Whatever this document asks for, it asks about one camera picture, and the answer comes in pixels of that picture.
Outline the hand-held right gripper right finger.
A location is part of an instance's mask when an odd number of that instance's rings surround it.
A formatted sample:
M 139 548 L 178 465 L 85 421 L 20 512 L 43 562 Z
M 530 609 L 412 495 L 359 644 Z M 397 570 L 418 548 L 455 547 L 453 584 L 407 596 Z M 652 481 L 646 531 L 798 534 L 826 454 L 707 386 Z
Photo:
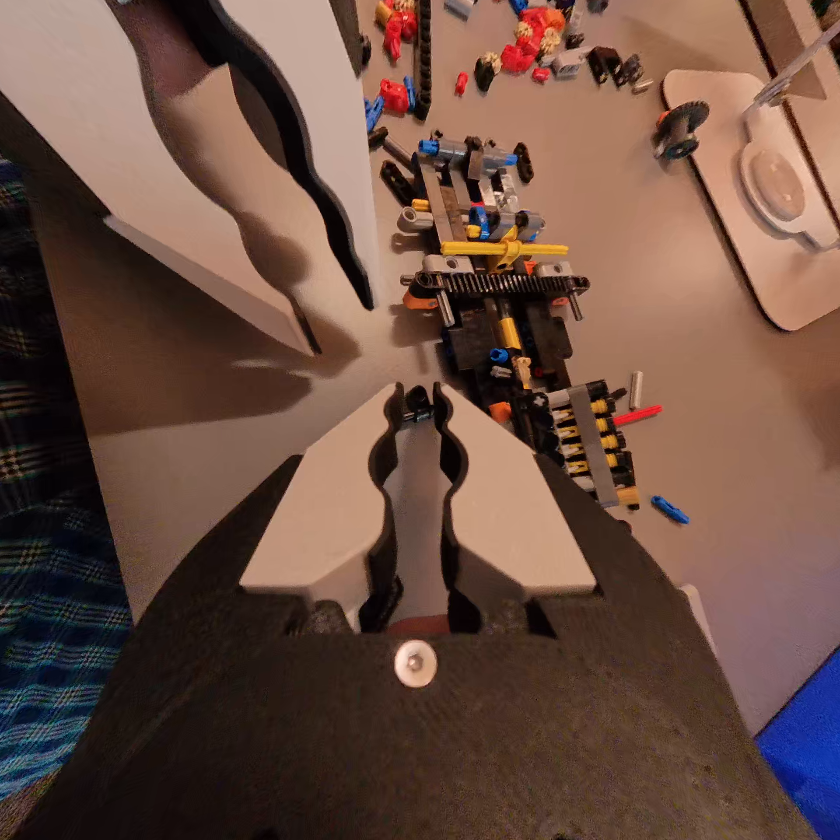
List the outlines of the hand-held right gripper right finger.
M 449 630 L 476 634 L 507 606 L 593 594 L 595 576 L 530 447 L 440 382 L 434 425 L 449 482 L 440 545 Z

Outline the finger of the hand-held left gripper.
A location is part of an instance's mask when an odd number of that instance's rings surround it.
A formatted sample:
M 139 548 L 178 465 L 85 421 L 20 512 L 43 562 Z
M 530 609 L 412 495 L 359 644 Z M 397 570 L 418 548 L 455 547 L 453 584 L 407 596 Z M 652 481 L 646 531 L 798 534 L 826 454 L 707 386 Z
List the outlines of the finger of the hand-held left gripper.
M 176 163 L 105 2 L 2 2 L 2 94 L 106 207 L 104 223 L 272 339 L 320 348 L 230 213 Z
M 173 2 L 212 67 L 247 80 L 276 125 L 293 180 L 316 205 L 332 255 L 364 309 L 375 308 L 379 246 L 354 2 Z

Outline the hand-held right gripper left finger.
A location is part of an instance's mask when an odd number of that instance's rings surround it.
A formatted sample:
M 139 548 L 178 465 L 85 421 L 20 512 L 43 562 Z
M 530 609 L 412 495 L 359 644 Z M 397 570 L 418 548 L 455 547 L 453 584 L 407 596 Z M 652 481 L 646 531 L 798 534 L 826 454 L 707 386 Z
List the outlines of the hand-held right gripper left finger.
M 308 447 L 239 579 L 255 594 L 336 602 L 356 631 L 382 631 L 403 588 L 385 482 L 397 466 L 404 388 L 381 389 Z

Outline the pile of lego pieces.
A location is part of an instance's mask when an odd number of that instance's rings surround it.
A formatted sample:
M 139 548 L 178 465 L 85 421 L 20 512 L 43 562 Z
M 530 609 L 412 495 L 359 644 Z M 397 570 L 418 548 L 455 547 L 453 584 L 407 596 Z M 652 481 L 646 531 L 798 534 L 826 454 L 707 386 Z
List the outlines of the pile of lego pieces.
M 376 2 L 375 25 L 380 3 L 392 6 L 413 1 Z M 616 88 L 629 87 L 633 95 L 650 89 L 654 81 L 646 78 L 639 54 L 622 58 L 612 47 L 587 45 L 583 23 L 592 16 L 603 15 L 611 2 L 506 2 L 516 16 L 512 43 L 501 52 L 486 51 L 477 59 L 472 77 L 481 93 L 488 93 L 492 82 L 501 74 L 531 74 L 538 84 L 550 78 L 570 81 L 588 67 L 597 86 L 611 80 Z

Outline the partly built lego vehicle chassis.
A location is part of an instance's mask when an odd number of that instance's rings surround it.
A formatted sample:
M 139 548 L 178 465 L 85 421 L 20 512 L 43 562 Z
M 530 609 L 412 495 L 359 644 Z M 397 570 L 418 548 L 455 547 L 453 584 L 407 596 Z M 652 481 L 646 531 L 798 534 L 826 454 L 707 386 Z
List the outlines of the partly built lego vehicle chassis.
M 625 391 L 603 380 L 572 385 L 568 375 L 566 323 L 582 321 L 591 282 L 573 273 L 566 248 L 539 242 L 545 219 L 520 203 L 518 183 L 533 178 L 528 146 L 435 132 L 409 154 L 387 128 L 368 138 L 389 156 L 381 178 L 402 204 L 399 232 L 429 247 L 401 278 L 402 305 L 439 316 L 446 363 L 468 398 L 603 508 L 637 511 L 622 431 L 631 420 L 616 414 Z

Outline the long black lego beam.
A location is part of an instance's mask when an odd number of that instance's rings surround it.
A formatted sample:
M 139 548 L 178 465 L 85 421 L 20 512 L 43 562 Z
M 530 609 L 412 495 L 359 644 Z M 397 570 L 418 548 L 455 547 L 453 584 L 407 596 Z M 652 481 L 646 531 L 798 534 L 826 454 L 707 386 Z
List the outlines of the long black lego beam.
M 432 2 L 415 1 L 416 43 L 414 50 L 414 117 L 421 123 L 427 119 L 432 105 Z

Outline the red lego axle connector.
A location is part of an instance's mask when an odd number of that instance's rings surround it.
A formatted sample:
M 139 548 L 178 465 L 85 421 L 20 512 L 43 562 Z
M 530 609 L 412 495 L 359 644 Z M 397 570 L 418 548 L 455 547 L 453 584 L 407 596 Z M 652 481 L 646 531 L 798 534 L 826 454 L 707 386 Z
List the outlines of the red lego axle connector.
M 392 6 L 379 3 L 376 19 L 383 28 L 383 47 L 392 63 L 396 63 L 402 55 L 403 44 L 412 44 L 417 38 L 418 17 L 414 5 L 403 4 Z

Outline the dark grey lego gear assembly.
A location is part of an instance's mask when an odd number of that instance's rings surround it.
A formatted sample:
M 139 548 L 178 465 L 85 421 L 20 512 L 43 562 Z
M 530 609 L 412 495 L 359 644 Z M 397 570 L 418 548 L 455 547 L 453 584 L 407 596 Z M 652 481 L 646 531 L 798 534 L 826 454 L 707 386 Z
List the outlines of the dark grey lego gear assembly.
M 654 157 L 661 161 L 679 161 L 693 154 L 698 146 L 697 130 L 707 121 L 707 102 L 688 101 L 663 112 L 652 137 Z

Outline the blue plaid shirt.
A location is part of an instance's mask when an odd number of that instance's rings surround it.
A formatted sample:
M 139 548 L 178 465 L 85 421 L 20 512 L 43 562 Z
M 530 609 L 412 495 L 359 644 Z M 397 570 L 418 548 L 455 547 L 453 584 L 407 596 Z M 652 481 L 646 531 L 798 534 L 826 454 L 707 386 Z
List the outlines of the blue plaid shirt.
M 1 796 L 69 759 L 132 617 L 23 176 L 1 163 Z

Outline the large blue plastic bin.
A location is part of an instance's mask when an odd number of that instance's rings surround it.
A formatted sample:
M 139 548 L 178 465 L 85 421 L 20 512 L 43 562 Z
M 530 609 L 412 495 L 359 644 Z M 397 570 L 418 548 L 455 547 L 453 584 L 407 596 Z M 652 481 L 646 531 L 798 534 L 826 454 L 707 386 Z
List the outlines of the large blue plastic bin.
M 838 648 L 764 726 L 756 741 L 816 834 L 838 839 Z

